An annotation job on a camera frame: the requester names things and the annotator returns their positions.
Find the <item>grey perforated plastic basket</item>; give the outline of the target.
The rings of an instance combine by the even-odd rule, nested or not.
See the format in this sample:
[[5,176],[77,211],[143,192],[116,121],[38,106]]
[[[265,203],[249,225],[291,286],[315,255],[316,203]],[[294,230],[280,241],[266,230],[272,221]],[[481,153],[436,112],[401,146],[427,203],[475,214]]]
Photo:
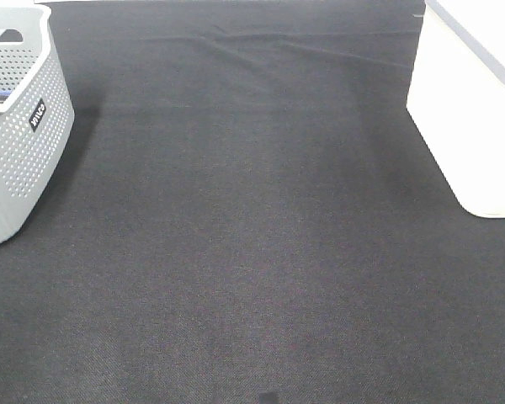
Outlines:
[[50,27],[51,9],[33,1],[0,1],[0,243],[27,220],[59,162],[75,112]]

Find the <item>black table cloth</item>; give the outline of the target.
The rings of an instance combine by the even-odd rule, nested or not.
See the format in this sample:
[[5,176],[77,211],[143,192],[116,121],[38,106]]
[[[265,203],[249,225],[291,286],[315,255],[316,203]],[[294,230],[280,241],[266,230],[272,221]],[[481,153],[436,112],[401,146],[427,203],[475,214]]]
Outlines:
[[75,121],[0,245],[0,403],[505,403],[505,220],[405,107],[423,2],[50,7]]

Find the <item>white storage box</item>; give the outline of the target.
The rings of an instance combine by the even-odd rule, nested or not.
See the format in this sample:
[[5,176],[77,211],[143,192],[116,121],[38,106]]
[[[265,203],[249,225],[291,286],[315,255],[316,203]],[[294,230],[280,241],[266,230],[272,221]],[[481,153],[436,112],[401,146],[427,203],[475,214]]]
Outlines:
[[407,111],[460,205],[505,218],[505,1],[427,1]]

